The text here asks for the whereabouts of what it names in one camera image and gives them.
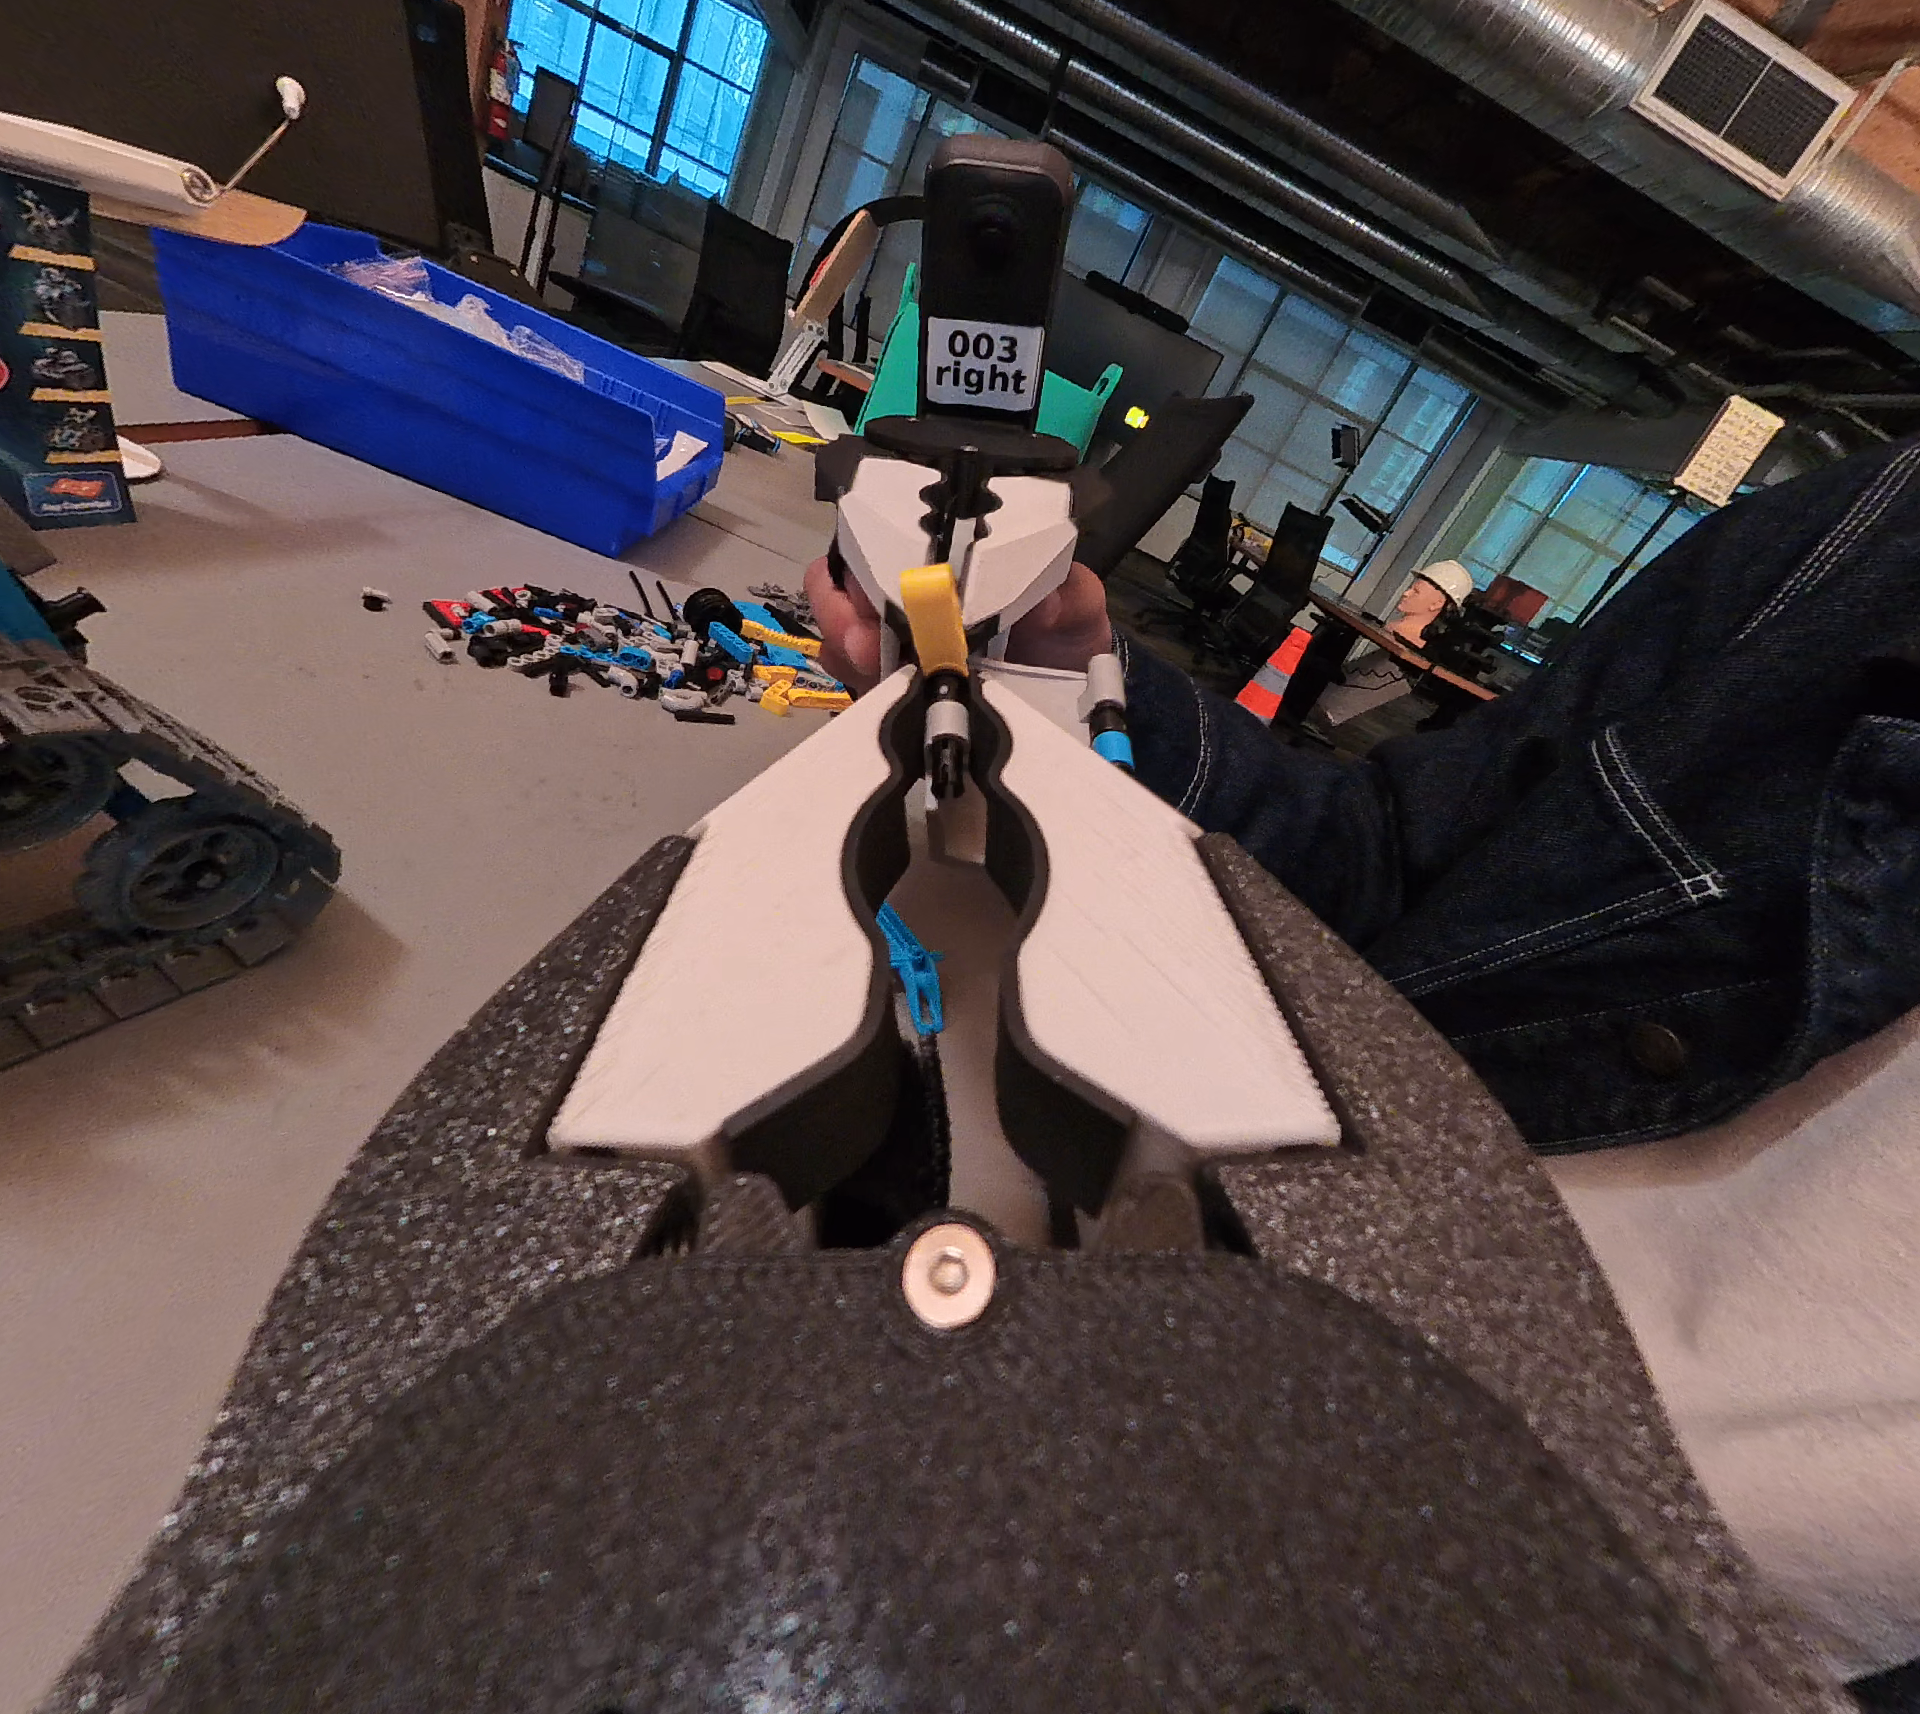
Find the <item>blue plastic bin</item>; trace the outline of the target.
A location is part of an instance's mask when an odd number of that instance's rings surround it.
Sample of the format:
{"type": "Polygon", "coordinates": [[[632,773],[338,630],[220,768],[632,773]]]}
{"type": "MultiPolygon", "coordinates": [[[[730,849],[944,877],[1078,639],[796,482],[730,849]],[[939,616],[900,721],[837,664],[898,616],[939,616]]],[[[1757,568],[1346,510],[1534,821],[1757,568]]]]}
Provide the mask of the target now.
{"type": "Polygon", "coordinates": [[[440,313],[340,276],[376,239],[307,221],[273,249],[152,236],[181,392],[300,434],[618,557],[701,502],[720,474],[716,388],[463,282],[425,276],[442,307],[482,298],[582,366],[577,381],[440,313]]]}

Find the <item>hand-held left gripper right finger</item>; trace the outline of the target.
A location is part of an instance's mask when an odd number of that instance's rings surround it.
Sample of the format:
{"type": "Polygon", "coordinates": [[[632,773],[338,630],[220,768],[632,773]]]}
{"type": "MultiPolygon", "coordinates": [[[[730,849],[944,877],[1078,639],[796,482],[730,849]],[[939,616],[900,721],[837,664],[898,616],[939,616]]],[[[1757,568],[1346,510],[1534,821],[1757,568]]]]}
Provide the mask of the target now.
{"type": "Polygon", "coordinates": [[[1043,1098],[1185,1156],[1335,1146],[1337,1113],[1198,832],[1019,696],[982,710],[1006,739],[986,789],[1034,861],[1003,1021],[1043,1098]]]}

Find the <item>blue tracked toy robot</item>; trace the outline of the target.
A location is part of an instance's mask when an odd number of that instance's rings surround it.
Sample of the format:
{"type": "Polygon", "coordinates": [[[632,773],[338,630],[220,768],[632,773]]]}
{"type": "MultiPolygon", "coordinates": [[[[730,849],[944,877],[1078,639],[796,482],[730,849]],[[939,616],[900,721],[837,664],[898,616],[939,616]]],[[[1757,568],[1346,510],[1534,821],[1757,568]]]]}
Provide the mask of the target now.
{"type": "Polygon", "coordinates": [[[1,850],[106,821],[74,911],[1,941],[1,1066],[227,982],[292,946],[338,887],[332,838],[263,777],[84,663],[88,592],[3,561],[1,850]]]}

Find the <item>clear plastic bags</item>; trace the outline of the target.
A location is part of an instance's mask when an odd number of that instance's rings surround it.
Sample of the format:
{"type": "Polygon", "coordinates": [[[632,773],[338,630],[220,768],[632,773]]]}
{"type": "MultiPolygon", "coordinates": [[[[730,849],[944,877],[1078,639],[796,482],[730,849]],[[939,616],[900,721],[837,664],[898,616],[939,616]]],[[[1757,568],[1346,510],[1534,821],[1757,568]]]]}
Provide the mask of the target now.
{"type": "Polygon", "coordinates": [[[646,401],[654,420],[654,461],[662,479],[675,476],[693,465],[698,443],[726,448],[727,420],[726,412],[701,416],[694,409],[665,401],[664,388],[668,381],[680,381],[680,375],[651,375],[649,386],[619,368],[629,358],[629,348],[616,343],[603,343],[597,336],[582,332],[571,334],[571,343],[556,343],[548,332],[534,329],[520,317],[526,312],[503,298],[488,298],[474,286],[463,286],[458,298],[440,298],[434,289],[438,267],[422,256],[356,256],[330,264],[328,272],[360,289],[378,294],[407,309],[442,323],[448,329],[465,332],[475,340],[513,353],[514,358],[538,366],[541,370],[564,381],[582,383],[589,392],[609,400],[616,405],[640,409],[646,401]]]}

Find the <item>small robot kit box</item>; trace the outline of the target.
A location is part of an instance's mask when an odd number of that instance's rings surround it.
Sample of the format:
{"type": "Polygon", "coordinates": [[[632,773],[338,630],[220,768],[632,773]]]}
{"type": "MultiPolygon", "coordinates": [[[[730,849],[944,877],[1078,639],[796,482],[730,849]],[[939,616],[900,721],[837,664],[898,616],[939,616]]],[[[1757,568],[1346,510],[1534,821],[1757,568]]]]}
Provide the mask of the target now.
{"type": "Polygon", "coordinates": [[[82,192],[1,174],[1,493],[29,526],[131,524],[82,192]]]}

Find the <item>orange traffic cone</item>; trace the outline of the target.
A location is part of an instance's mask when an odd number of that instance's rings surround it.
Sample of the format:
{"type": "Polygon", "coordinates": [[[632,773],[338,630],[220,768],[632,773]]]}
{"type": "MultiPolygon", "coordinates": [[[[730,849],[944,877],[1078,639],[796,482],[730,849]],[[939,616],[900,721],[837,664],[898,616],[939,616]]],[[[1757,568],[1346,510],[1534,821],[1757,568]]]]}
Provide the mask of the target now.
{"type": "Polygon", "coordinates": [[[1320,645],[1320,632],[1320,622],[1293,626],[1283,643],[1244,680],[1235,705],[1268,728],[1303,730],[1341,659],[1335,652],[1327,661],[1329,647],[1320,645]]]}

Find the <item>paned window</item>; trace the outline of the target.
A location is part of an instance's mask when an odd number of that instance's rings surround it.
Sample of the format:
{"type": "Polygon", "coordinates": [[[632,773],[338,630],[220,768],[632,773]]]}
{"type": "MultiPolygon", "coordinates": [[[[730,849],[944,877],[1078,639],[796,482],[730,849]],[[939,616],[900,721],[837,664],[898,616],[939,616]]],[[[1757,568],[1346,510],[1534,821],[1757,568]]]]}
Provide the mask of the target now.
{"type": "Polygon", "coordinates": [[[750,0],[508,0],[508,104],[491,115],[503,151],[528,139],[536,89],[577,94],[574,148],[594,164],[719,198],[753,105],[766,30],[750,0]]]}

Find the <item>yellow black small part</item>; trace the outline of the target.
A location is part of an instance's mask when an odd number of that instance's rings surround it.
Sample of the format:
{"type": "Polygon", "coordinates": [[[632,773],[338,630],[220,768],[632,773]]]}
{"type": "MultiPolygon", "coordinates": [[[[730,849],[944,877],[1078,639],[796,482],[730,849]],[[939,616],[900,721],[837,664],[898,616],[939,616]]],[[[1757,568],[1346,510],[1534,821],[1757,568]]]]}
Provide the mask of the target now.
{"type": "Polygon", "coordinates": [[[946,561],[900,574],[900,609],[923,671],[928,850],[939,861],[979,868],[988,810],[971,781],[971,649],[946,561]]]}

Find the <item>ceiling air vent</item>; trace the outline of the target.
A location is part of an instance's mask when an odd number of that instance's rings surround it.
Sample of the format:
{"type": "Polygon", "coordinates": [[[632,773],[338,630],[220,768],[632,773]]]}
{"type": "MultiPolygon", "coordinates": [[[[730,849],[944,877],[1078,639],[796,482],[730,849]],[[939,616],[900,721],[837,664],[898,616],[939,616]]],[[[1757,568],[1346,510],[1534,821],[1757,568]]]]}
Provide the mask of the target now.
{"type": "Polygon", "coordinates": [[[1783,199],[1832,143],[1854,90],[1720,0],[1688,0],[1659,31],[1664,48],[1633,110],[1783,199]]]}

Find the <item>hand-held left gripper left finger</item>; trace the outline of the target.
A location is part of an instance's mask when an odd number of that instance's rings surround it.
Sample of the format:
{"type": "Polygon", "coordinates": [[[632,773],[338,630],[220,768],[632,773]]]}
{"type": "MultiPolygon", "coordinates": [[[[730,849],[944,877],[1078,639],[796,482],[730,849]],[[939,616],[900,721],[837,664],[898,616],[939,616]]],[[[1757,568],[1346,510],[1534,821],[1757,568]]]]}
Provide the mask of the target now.
{"type": "Polygon", "coordinates": [[[894,671],[719,803],[549,1127],[554,1153],[857,1167],[895,1093],[875,903],[898,881],[894,671]]]}

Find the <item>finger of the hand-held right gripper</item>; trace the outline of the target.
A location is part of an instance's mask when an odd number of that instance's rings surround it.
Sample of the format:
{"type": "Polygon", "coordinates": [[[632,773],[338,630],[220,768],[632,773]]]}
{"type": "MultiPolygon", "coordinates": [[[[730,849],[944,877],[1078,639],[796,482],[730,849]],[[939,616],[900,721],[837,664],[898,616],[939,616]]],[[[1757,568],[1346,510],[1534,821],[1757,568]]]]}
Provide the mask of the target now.
{"type": "Polygon", "coordinates": [[[925,565],[933,534],[925,526],[926,495],[943,487],[938,470],[855,470],[837,501],[832,548],[883,616],[881,671],[912,661],[900,609],[900,574],[925,565]]]}
{"type": "Polygon", "coordinates": [[[1099,652],[1099,579],[1074,565],[1071,487],[1062,476],[1002,476],[964,561],[964,626],[975,661],[1071,671],[1099,652]]]}

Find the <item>teal plastic tub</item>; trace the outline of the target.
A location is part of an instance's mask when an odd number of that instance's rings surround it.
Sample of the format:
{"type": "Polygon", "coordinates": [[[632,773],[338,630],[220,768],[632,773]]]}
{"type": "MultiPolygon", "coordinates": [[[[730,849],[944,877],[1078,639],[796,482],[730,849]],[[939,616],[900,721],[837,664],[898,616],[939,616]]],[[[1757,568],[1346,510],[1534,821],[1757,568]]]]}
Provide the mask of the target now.
{"type": "MultiPolygon", "coordinates": [[[[1144,334],[1150,323],[1101,289],[1062,276],[1043,343],[1043,386],[1037,428],[1086,454],[1101,424],[1115,428],[1127,405],[1144,405],[1144,334]]],[[[877,377],[857,412],[868,424],[916,412],[921,353],[917,267],[910,265],[900,309],[883,343],[877,377]]]]}

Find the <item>person's right forearm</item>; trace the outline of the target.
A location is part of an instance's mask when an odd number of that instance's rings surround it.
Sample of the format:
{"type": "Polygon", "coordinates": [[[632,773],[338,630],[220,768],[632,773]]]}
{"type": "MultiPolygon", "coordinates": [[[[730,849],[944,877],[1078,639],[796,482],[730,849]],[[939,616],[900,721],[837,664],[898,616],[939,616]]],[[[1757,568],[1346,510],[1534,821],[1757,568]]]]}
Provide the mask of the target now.
{"type": "Polygon", "coordinates": [[[1139,781],[1549,1153],[1725,1121],[1918,998],[1918,454],[1733,502],[1459,725],[1344,763],[1121,640],[1139,781]]]}

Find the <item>person's right hand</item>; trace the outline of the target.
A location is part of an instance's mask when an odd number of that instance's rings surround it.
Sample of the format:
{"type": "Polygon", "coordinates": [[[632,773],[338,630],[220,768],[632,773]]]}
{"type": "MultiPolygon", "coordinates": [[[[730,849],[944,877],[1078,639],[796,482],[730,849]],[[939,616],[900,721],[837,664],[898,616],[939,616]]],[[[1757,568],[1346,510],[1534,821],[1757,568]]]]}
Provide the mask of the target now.
{"type": "Polygon", "coordinates": [[[851,694],[865,694],[881,680],[881,649],[887,639],[881,611],[835,548],[806,568],[803,594],[821,640],[824,670],[851,694]]]}

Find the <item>pile of small building pieces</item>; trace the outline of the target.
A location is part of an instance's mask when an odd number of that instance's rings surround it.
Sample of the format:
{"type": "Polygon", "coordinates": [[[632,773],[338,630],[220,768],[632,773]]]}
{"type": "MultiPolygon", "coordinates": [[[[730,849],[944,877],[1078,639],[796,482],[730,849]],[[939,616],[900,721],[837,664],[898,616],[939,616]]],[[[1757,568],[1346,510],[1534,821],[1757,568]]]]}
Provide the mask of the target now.
{"type": "Polygon", "coordinates": [[[637,574],[629,584],[625,605],[529,582],[425,602],[422,645],[440,664],[465,659],[511,671],[551,697],[591,685],[698,725],[730,725],[734,705],[777,719],[835,717],[852,705],[824,666],[806,596],[775,584],[743,596],[712,587],[672,596],[637,574]]]}

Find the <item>person's white shirt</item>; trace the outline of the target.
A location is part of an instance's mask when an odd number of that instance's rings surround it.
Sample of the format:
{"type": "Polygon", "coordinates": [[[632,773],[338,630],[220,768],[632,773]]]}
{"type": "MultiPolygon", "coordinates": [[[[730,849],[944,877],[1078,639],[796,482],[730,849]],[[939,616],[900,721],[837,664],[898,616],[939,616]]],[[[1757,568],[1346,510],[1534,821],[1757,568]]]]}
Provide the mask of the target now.
{"type": "Polygon", "coordinates": [[[1816,1654],[1841,1680],[1915,1657],[1915,1013],[1729,1122],[1546,1171],[1816,1654]]]}

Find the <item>small blue pin piece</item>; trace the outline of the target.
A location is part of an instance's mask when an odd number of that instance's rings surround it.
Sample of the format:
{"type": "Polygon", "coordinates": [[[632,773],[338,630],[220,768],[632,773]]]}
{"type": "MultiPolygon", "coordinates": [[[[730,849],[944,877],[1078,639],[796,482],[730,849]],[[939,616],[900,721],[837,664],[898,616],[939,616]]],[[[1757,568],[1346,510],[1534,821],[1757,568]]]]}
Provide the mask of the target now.
{"type": "Polygon", "coordinates": [[[938,975],[943,956],[931,951],[925,941],[914,935],[891,903],[879,906],[877,929],[886,941],[891,973],[898,981],[914,1038],[938,1038],[944,1031],[944,1007],[938,975]]]}

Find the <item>grey desk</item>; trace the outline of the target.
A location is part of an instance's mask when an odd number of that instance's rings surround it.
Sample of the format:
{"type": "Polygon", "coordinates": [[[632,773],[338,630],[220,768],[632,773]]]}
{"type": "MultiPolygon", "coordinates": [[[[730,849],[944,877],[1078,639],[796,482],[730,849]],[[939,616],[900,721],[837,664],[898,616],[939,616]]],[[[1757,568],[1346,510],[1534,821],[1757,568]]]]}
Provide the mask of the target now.
{"type": "MultiPolygon", "coordinates": [[[[1043,1098],[1091,1201],[1008,1238],[857,1167],[554,1153],[722,782],[774,733],[488,701],[348,603],[448,506],[240,542],[183,502],[133,680],[345,819],[300,943],[3,1093],[3,1702],[35,1711],[1729,1711],[1743,1569],[1543,1169],[1448,1047],[1198,835],[1339,1122],[1185,1156],[1043,1098]]],[[[891,1127],[908,1050],[895,1026],[891,1127]]]]}

